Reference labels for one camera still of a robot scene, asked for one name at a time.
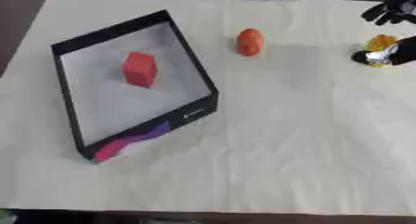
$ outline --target table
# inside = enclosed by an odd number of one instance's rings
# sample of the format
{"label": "table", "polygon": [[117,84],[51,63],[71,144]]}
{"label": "table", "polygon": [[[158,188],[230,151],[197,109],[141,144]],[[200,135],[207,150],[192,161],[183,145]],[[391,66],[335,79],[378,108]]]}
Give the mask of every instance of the table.
{"label": "table", "polygon": [[[47,0],[0,80],[0,206],[414,215],[416,69],[349,56],[377,33],[337,0]],[[219,111],[114,162],[74,149],[49,45],[168,8],[221,91]],[[232,42],[261,30],[265,53]]]}

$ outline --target pink graphic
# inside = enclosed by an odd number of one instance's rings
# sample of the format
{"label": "pink graphic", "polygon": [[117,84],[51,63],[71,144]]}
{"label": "pink graphic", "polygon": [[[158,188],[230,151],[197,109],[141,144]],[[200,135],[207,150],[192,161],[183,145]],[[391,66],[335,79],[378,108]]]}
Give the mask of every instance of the pink graphic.
{"label": "pink graphic", "polygon": [[139,135],[136,137],[130,137],[130,138],[120,138],[120,139],[110,142],[103,149],[97,152],[94,158],[98,162],[104,162],[110,159],[111,157],[115,156],[119,150],[126,147],[130,143],[157,138],[159,136],[162,136],[168,133],[169,131],[170,131],[169,123],[164,122],[147,134]]}

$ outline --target cube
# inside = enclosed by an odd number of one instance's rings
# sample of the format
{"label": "cube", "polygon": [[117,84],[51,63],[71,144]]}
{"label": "cube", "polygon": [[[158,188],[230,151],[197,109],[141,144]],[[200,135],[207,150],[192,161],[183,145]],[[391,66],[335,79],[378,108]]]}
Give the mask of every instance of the cube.
{"label": "cube", "polygon": [[140,52],[131,52],[123,66],[125,81],[133,86],[150,88],[156,73],[155,58]]}

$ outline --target open box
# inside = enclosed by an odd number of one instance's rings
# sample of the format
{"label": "open box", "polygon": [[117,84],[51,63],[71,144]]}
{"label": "open box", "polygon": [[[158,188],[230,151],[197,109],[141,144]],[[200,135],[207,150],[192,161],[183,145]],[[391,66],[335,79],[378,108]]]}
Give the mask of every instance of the open box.
{"label": "open box", "polygon": [[[218,90],[169,13],[145,17],[52,46],[79,153],[103,162],[133,142],[164,135],[216,111]],[[151,54],[150,89],[125,82],[130,52]]]}

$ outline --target yellow object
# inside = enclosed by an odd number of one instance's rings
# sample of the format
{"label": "yellow object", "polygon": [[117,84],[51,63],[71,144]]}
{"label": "yellow object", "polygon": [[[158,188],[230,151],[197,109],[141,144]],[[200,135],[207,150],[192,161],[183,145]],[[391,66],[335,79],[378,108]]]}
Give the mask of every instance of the yellow object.
{"label": "yellow object", "polygon": [[[364,50],[371,52],[382,51],[398,41],[397,38],[390,35],[379,34],[372,38],[364,47]],[[382,68],[382,64],[372,64],[371,67]]]}

